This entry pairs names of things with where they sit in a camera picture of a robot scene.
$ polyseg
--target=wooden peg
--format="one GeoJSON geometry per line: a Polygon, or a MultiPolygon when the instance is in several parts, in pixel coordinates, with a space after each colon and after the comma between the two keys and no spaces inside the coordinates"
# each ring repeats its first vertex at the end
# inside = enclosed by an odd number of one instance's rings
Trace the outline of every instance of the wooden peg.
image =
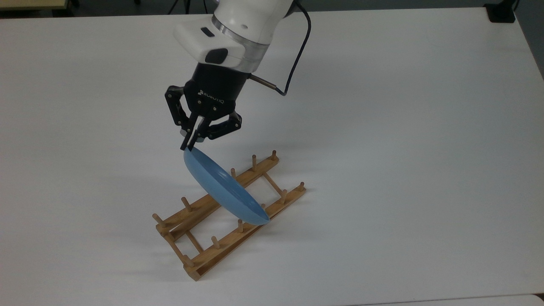
{"type": "Polygon", "coordinates": [[[189,256],[187,255],[183,255],[183,263],[189,267],[194,267],[195,266],[195,263],[191,260],[191,258],[189,258],[189,256]]]}
{"type": "Polygon", "coordinates": [[[212,242],[213,242],[213,246],[214,246],[216,249],[220,249],[219,241],[217,241],[217,238],[216,238],[215,236],[212,236],[212,242]]]}
{"type": "Polygon", "coordinates": [[[287,189],[284,189],[281,193],[280,204],[285,204],[285,198],[287,197],[287,189]]]}
{"type": "Polygon", "coordinates": [[[251,170],[253,170],[253,172],[256,172],[257,171],[257,155],[253,154],[253,156],[251,157],[251,162],[253,163],[251,170]]]}
{"type": "Polygon", "coordinates": [[[185,208],[187,209],[187,211],[193,211],[193,208],[189,204],[189,201],[187,200],[186,197],[181,198],[181,202],[183,202],[183,205],[185,205],[185,208]]]}
{"type": "Polygon", "coordinates": [[[243,221],[241,219],[238,219],[238,228],[236,229],[238,232],[244,232],[244,224],[242,224],[243,221]]]}
{"type": "Polygon", "coordinates": [[[156,213],[153,214],[153,219],[155,219],[155,221],[157,221],[157,223],[160,225],[160,227],[162,228],[165,228],[166,227],[166,224],[164,223],[164,221],[159,217],[159,215],[157,215],[156,213]]]}

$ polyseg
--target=black object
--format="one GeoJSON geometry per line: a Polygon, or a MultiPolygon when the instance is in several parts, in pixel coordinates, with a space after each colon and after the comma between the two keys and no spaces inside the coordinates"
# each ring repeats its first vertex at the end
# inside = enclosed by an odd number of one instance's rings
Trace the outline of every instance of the black object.
{"type": "Polygon", "coordinates": [[[206,54],[206,58],[204,59],[206,63],[210,64],[221,64],[225,61],[228,55],[228,50],[225,48],[221,49],[213,49],[206,54]]]}
{"type": "Polygon", "coordinates": [[[484,4],[489,20],[496,23],[513,23],[516,21],[516,16],[512,10],[515,2],[516,0],[503,0],[499,4],[484,4]]]}
{"type": "Polygon", "coordinates": [[[207,27],[200,28],[202,32],[208,37],[214,37],[215,35],[207,27]]]}
{"type": "Polygon", "coordinates": [[[240,94],[249,73],[232,70],[225,67],[199,63],[193,77],[184,87],[170,86],[164,94],[174,124],[186,131],[181,149],[191,150],[199,138],[216,139],[236,131],[242,126],[242,117],[234,111],[236,98],[240,94]],[[181,106],[181,97],[185,95],[187,106],[191,111],[190,117],[181,106]],[[228,115],[228,119],[216,125],[210,125],[228,115]],[[198,117],[202,122],[193,134],[198,117]]]}

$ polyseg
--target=white table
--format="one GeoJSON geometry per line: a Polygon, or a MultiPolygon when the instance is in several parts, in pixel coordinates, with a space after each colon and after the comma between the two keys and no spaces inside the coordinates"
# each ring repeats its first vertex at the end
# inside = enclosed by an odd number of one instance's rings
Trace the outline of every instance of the white table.
{"type": "Polygon", "coordinates": [[[381,304],[383,306],[542,306],[544,302],[534,295],[484,298],[447,299],[442,301],[381,304]]]}
{"type": "MultiPolygon", "coordinates": [[[[544,82],[518,23],[479,8],[311,16],[288,96],[248,81],[242,129],[198,146],[239,170],[276,149],[270,175],[308,192],[199,282],[151,218],[204,194],[163,98],[193,73],[172,30],[197,16],[0,20],[2,300],[320,306],[544,291],[544,82]]],[[[282,84],[304,33],[302,15],[282,21],[257,75],[282,84]]],[[[249,191],[277,196],[265,182],[249,191]]],[[[211,218],[194,232],[205,246],[236,224],[211,218]]]]}

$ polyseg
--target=blue plate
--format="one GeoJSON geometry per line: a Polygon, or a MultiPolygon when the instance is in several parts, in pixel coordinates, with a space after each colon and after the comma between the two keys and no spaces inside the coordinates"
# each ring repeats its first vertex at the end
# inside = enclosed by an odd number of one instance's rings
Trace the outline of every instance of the blue plate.
{"type": "Polygon", "coordinates": [[[233,215],[253,225],[270,222],[259,203],[206,154],[197,148],[185,149],[183,159],[200,186],[233,215]]]}

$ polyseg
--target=floor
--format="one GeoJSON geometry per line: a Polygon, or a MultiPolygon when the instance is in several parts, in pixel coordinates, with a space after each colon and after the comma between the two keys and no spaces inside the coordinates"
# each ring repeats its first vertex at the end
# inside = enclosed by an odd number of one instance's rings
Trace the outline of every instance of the floor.
{"type": "MultiPolygon", "coordinates": [[[[164,15],[175,0],[79,0],[79,7],[69,5],[68,11],[19,11],[0,12],[1,18],[52,17],[54,16],[124,16],[124,15],[164,15]]],[[[184,1],[174,7],[172,14],[184,14],[184,1]]],[[[204,1],[209,13],[217,5],[213,0],[191,2],[191,14],[205,14],[204,1]]],[[[455,8],[482,7],[485,3],[498,3],[499,0],[302,0],[308,11],[328,10],[377,10],[411,8],[455,8]]],[[[544,75],[544,1],[520,0],[516,10],[527,42],[533,52],[540,73],[544,75]]]]}

